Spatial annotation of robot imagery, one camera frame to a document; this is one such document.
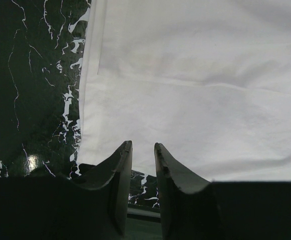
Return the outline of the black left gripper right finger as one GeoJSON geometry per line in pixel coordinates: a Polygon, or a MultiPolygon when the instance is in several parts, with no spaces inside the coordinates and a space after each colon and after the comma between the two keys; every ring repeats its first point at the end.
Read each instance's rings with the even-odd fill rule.
{"type": "Polygon", "coordinates": [[[154,146],[165,240],[291,240],[291,181],[207,181],[154,146]]]}

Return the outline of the white printed t-shirt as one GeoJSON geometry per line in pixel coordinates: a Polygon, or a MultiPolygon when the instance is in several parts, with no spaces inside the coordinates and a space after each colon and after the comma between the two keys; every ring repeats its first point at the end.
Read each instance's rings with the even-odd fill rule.
{"type": "Polygon", "coordinates": [[[291,180],[291,0],[95,0],[78,162],[162,143],[207,180],[291,180]]]}

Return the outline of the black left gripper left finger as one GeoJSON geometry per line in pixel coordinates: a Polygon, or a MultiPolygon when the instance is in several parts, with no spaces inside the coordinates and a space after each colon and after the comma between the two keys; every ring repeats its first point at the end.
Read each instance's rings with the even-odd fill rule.
{"type": "Polygon", "coordinates": [[[132,142],[74,179],[0,178],[0,240],[121,240],[132,142]]]}

